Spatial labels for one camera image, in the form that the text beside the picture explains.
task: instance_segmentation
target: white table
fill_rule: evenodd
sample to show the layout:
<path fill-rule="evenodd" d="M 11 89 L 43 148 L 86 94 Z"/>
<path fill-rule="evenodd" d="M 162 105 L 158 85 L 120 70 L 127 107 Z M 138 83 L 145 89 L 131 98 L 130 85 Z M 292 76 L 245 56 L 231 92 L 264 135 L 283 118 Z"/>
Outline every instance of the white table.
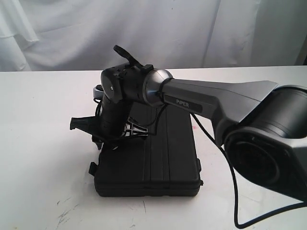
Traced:
<path fill-rule="evenodd" d="M 307 86 L 307 67 L 174 69 L 175 78 Z M 235 229 L 234 192 L 221 153 L 194 127 L 204 186 L 196 197 L 103 198 L 88 174 L 99 151 L 90 135 L 70 131 L 72 116 L 91 116 L 100 71 L 0 73 L 1 230 Z M 211 133 L 211 124 L 201 119 Z M 238 177 L 239 221 L 297 202 Z M 306 229 L 307 209 L 249 229 Z"/>

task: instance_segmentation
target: white curtain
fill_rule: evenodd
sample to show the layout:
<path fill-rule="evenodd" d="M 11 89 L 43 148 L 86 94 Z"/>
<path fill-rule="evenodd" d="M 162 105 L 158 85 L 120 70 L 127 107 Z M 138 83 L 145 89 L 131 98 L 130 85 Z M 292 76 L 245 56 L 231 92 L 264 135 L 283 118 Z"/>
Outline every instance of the white curtain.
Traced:
<path fill-rule="evenodd" d="M 116 44 L 157 68 L 293 65 L 307 34 L 306 0 L 0 2 L 0 71 L 103 69 Z"/>

